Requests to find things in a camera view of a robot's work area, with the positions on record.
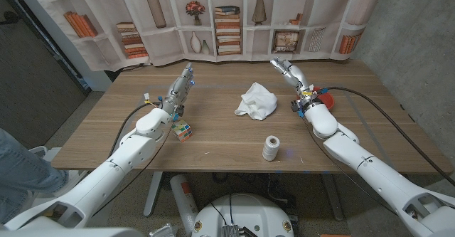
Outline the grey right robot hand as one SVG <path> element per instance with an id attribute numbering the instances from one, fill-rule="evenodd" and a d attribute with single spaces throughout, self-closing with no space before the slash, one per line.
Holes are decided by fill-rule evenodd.
<path id="1" fill-rule="evenodd" d="M 300 100 L 306 104 L 309 102 L 313 105 L 313 88 L 308 83 L 303 72 L 288 60 L 281 60 L 279 57 L 271 59 L 270 63 L 280 73 L 285 81 L 293 87 Z"/>

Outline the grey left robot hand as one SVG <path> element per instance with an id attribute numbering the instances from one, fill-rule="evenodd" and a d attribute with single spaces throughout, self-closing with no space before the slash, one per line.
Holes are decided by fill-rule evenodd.
<path id="1" fill-rule="evenodd" d="M 192 63 L 188 63 L 182 74 L 170 85 L 161 108 L 170 115 L 183 115 L 184 102 L 194 85 Z"/>

